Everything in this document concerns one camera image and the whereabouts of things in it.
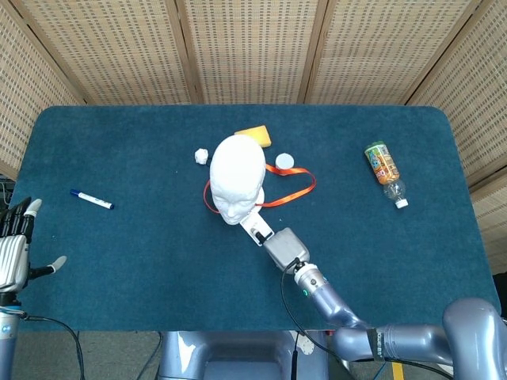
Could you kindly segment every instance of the mannequin head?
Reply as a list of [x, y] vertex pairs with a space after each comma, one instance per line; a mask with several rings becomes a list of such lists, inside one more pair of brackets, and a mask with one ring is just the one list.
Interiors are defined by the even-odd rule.
[[233, 135], [218, 145], [210, 166], [210, 187], [227, 224], [238, 224], [255, 207], [265, 171], [264, 152], [251, 137]]

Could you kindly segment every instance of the whiteboard marker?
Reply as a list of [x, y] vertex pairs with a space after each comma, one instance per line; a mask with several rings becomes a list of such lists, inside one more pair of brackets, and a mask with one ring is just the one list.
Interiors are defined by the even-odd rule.
[[94, 196], [89, 196], [84, 192], [80, 192], [79, 190], [71, 189], [71, 194], [73, 196], [81, 198], [82, 200], [87, 200], [88, 202], [95, 203], [98, 204], [99, 206], [108, 208], [109, 210], [112, 210], [114, 208], [114, 204], [106, 202], [105, 200], [102, 199], [95, 198]]

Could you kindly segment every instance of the table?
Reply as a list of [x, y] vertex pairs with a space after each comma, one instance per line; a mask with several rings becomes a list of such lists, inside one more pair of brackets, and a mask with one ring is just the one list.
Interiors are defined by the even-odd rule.
[[[32, 264], [68, 261], [19, 296], [32, 313], [77, 330], [292, 329], [280, 270], [240, 226], [203, 204], [208, 167], [194, 162], [234, 131], [265, 124], [273, 145], [317, 178], [315, 190], [261, 215], [290, 226], [339, 294], [373, 325], [440, 324], [451, 301], [500, 309], [452, 131], [430, 107], [340, 105], [61, 106], [34, 127], [13, 201], [38, 197]], [[388, 145], [410, 205], [397, 210], [363, 154]], [[306, 176], [266, 174], [266, 200]], [[71, 188], [115, 203], [106, 210]], [[326, 329], [290, 279], [288, 302]], [[26, 329], [49, 329], [27, 324]]]

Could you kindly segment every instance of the yellow tape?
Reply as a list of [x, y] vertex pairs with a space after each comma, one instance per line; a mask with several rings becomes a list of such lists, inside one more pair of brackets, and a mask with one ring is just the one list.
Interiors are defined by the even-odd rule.
[[404, 380], [403, 377], [403, 366], [400, 363], [391, 363], [393, 366], [393, 379]]

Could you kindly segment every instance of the orange lanyard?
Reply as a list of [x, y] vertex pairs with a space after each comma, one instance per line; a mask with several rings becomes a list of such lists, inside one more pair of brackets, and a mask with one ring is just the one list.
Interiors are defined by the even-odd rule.
[[[279, 198], [277, 200], [274, 200], [274, 201], [268, 202], [268, 203], [259, 203], [259, 204], [256, 204], [256, 206], [263, 206], [263, 207], [280, 206], [281, 204], [288, 203], [292, 200], [296, 200], [299, 197], [308, 194], [309, 192], [311, 192], [315, 188], [315, 186], [317, 184], [317, 181], [315, 180], [315, 176], [309, 170], [307, 170], [305, 168], [278, 169], [274, 166], [266, 164], [266, 169], [269, 170], [271, 173], [275, 173], [280, 176], [292, 176], [294, 174], [304, 174], [304, 173], [309, 174], [311, 176], [311, 185], [308, 186], [307, 188], [304, 188], [303, 190], [299, 190], [298, 192], [293, 192], [292, 194], [290, 194], [288, 196], [284, 196], [282, 198]], [[208, 182], [206, 183], [206, 186], [204, 186], [204, 192], [203, 192], [204, 203], [211, 211], [213, 211], [216, 214], [219, 214], [220, 211], [213, 208], [206, 200], [206, 194], [208, 193], [209, 186], [210, 186], [210, 183], [208, 180]]]

